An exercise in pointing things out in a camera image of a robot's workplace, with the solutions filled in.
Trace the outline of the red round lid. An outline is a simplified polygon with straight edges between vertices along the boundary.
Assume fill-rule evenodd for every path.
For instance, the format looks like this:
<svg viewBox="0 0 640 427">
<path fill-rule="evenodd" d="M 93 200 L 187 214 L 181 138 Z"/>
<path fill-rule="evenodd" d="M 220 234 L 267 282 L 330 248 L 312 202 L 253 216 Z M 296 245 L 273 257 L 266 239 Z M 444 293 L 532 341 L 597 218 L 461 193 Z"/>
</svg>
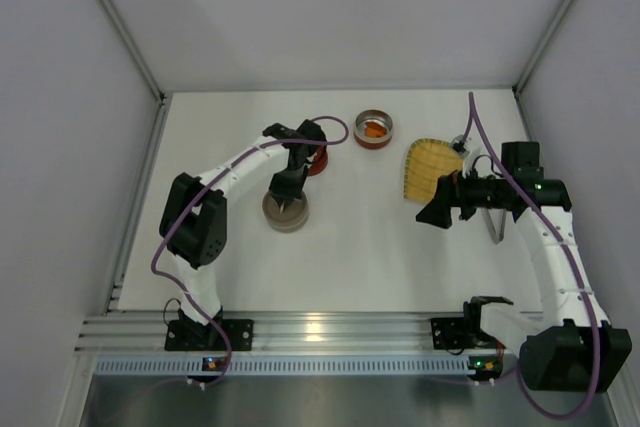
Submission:
<svg viewBox="0 0 640 427">
<path fill-rule="evenodd" d="M 322 173 L 328 164 L 328 153 L 325 146 L 321 146 L 315 152 L 309 167 L 308 175 L 317 176 Z"/>
</svg>

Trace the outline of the metal tongs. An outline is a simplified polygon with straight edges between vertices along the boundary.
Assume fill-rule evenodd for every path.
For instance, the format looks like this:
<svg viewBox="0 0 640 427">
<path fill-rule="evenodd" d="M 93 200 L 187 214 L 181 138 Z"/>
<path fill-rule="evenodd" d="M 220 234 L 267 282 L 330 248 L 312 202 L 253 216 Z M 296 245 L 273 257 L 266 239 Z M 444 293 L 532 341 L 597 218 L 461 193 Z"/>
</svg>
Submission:
<svg viewBox="0 0 640 427">
<path fill-rule="evenodd" d="M 491 241 L 499 245 L 505 237 L 507 211 L 483 209 L 481 213 Z"/>
</svg>

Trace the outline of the orange carrot piece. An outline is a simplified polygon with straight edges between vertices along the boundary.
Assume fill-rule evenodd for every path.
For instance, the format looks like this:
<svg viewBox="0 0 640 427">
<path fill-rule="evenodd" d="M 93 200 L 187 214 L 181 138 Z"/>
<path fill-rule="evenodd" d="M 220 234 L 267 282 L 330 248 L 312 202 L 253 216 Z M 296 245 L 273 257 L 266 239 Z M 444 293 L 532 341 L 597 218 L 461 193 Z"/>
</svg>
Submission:
<svg viewBox="0 0 640 427">
<path fill-rule="evenodd" d="M 373 138 L 373 139 L 382 138 L 382 137 L 385 137 L 386 134 L 387 132 L 385 130 L 374 129 L 371 127 L 367 127 L 365 129 L 365 136 L 368 138 Z"/>
</svg>

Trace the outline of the brown round lid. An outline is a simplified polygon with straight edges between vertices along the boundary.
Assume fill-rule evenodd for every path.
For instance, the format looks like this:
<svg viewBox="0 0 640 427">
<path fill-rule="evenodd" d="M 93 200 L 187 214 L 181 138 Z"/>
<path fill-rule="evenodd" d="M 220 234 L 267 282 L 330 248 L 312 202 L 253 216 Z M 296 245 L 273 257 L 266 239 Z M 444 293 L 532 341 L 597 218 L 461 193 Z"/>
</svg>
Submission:
<svg viewBox="0 0 640 427">
<path fill-rule="evenodd" d="M 266 221 L 267 218 L 278 220 L 307 218 L 308 220 L 308 199 L 306 194 L 302 193 L 299 198 L 295 198 L 292 202 L 279 205 L 270 193 L 266 193 L 262 199 L 262 211 Z"/>
</svg>

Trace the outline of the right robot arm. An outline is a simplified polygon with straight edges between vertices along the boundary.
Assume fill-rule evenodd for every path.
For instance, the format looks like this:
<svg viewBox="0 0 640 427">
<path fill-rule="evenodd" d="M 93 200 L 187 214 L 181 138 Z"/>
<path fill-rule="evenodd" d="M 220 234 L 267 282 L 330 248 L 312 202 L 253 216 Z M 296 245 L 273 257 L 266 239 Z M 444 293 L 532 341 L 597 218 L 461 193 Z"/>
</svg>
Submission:
<svg viewBox="0 0 640 427">
<path fill-rule="evenodd" d="M 452 211 L 463 220 L 479 210 L 511 214 L 530 254 L 542 318 L 520 314 L 506 297 L 474 296 L 463 304 L 459 331 L 438 326 L 437 348 L 500 343 L 519 359 L 524 384 L 534 391 L 607 391 L 632 351 L 629 332 L 612 326 L 589 285 L 573 234 L 572 203 L 563 181 L 545 176 L 536 142 L 506 142 L 501 162 L 510 180 L 480 176 L 478 150 L 447 148 L 461 167 L 439 177 L 420 223 L 448 229 Z"/>
</svg>

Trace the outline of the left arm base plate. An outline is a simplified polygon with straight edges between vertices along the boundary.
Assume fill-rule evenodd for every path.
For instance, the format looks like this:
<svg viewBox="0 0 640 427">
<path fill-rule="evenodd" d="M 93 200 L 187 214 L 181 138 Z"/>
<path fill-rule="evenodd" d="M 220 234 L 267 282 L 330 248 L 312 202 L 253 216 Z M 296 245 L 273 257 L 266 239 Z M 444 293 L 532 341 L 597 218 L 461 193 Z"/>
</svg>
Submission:
<svg viewBox="0 0 640 427">
<path fill-rule="evenodd" d="M 254 322 L 250 319 L 221 319 L 220 327 L 232 351 L 252 350 Z M 227 344 L 218 330 L 191 319 L 172 320 L 168 324 L 164 349 L 169 352 L 226 351 Z"/>
</svg>

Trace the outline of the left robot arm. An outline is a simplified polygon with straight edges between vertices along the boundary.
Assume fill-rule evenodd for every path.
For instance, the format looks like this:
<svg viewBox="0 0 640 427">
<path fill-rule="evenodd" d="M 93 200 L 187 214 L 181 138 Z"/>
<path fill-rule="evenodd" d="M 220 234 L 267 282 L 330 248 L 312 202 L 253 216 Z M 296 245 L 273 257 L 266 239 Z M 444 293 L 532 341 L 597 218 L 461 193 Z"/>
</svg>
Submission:
<svg viewBox="0 0 640 427">
<path fill-rule="evenodd" d="M 330 144 L 316 119 L 296 128 L 274 123 L 222 165 L 173 180 L 159 225 L 162 241 L 151 260 L 152 273 L 181 293 L 178 318 L 169 324 L 172 334 L 190 334 L 209 344 L 222 330 L 212 264 L 227 242 L 231 204 L 267 179 L 261 208 L 268 225 L 284 233 L 299 230 L 309 217 L 304 185 L 324 168 Z"/>
</svg>

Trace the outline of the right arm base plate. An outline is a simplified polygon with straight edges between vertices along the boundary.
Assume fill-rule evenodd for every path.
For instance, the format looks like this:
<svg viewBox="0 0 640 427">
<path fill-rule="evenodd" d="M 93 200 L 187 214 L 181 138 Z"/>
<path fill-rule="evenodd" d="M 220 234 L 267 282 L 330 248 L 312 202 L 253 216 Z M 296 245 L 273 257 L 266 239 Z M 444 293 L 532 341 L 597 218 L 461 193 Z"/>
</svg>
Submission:
<svg viewBox="0 0 640 427">
<path fill-rule="evenodd" d="M 430 319 L 433 347 L 450 352 L 470 349 L 502 350 L 504 346 L 480 329 L 480 321 L 466 317 Z"/>
</svg>

